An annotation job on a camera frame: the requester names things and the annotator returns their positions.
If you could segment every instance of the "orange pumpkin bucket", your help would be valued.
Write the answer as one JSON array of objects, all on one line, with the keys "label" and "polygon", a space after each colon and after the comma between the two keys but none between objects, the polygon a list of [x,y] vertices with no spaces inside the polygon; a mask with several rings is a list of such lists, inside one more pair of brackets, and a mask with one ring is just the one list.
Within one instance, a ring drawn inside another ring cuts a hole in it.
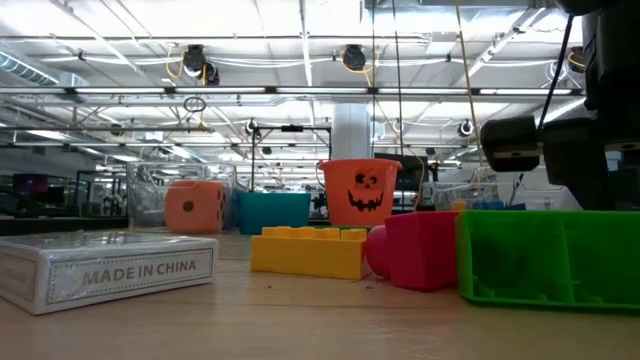
[{"label": "orange pumpkin bucket", "polygon": [[331,160],[320,164],[327,187],[329,221],[335,226],[376,226],[391,215],[402,165],[385,159]]},{"label": "orange pumpkin bucket", "polygon": [[165,221],[175,233],[216,234],[222,230],[227,201],[220,182],[177,180],[167,191]]}]

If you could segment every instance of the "wooden table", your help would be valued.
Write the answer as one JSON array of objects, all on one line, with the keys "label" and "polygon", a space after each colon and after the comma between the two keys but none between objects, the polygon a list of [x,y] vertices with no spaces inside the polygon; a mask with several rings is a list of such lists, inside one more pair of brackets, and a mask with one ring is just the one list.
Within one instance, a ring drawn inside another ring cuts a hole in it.
[{"label": "wooden table", "polygon": [[0,300],[0,359],[638,359],[640,317],[473,306],[374,279],[249,272],[221,236],[215,285],[39,317]]}]

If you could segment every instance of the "ceiling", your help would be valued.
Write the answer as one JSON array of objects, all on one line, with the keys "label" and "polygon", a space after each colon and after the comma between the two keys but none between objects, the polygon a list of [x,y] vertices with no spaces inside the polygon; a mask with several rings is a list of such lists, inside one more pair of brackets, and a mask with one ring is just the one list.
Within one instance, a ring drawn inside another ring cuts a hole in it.
[{"label": "ceiling", "polygon": [[[173,78],[166,69],[168,65],[172,72],[178,72],[180,54],[189,44],[205,46],[206,55],[217,68],[220,85],[224,87],[367,87],[367,79],[362,73],[347,71],[340,61],[340,53],[348,44],[362,47],[368,66],[373,65],[374,53],[377,54],[379,61],[369,75],[369,81],[375,78],[373,87],[466,87],[455,7],[421,5],[427,2],[442,5],[451,1],[396,0],[395,21],[392,2],[382,0],[378,1],[375,10],[372,1],[362,3],[360,0],[73,0],[68,1],[66,10],[62,2],[57,5],[54,2],[2,2],[0,53],[10,53],[54,77],[61,77],[62,73],[76,74],[92,87],[199,85],[184,72]],[[461,0],[460,3],[471,87],[548,87],[566,25],[566,16],[560,10],[531,9],[527,6],[531,1],[527,0]],[[570,46],[582,42],[579,22],[579,18],[574,22]],[[559,88],[583,86],[582,75],[570,70],[562,74]],[[35,85],[0,71],[0,86]],[[271,126],[314,123],[330,126],[334,104],[347,101],[334,96],[245,95],[242,101],[236,101],[235,95],[205,98],[209,108],[201,113],[201,118],[191,116],[190,126],[202,121],[212,129],[211,132],[174,131],[165,132],[161,137],[167,142],[178,143],[242,142],[246,141],[244,127],[249,119]],[[84,103],[74,103],[52,95],[2,95],[0,101],[4,101],[6,111],[15,113],[17,108],[25,109],[24,105],[26,109],[42,112],[41,117],[30,119],[14,116],[14,122],[4,117],[3,122],[15,125],[18,120],[24,120],[20,123],[23,126],[101,127],[120,123],[123,126],[175,127],[178,123],[176,112],[179,118],[187,118],[180,105],[183,100],[180,96],[173,100],[158,95],[122,98],[91,95],[83,99]],[[128,107],[118,105],[123,99],[125,103],[138,103]],[[478,97],[474,101],[476,120],[481,126],[489,119],[533,114],[539,111],[544,99],[544,94]],[[360,97],[357,101],[367,102],[369,108],[373,108],[371,97]],[[556,98],[552,111],[566,107],[571,101],[576,99]],[[402,103],[397,96],[385,96],[379,99],[376,107],[376,121],[385,127],[385,135],[379,139],[381,144],[397,142],[391,126],[385,124],[385,115],[390,123],[394,123],[400,116],[400,108],[406,142],[468,142],[456,131],[461,121],[471,118],[466,96],[413,96],[405,97]],[[141,141],[139,134],[137,138],[132,138],[132,134],[127,133],[124,138]],[[25,141],[52,139],[33,135],[20,136]],[[108,132],[68,135],[85,142],[124,141],[123,137],[114,137]],[[311,132],[274,132],[265,143],[316,141],[318,146],[274,149],[273,154],[265,157],[326,158],[328,151],[317,136]],[[207,161],[247,163],[242,155],[247,149],[202,146],[186,150]],[[393,147],[376,149],[397,150]],[[136,152],[138,157],[146,152],[156,154],[152,148]],[[437,158],[457,159],[455,155],[455,149],[440,149]]]}]

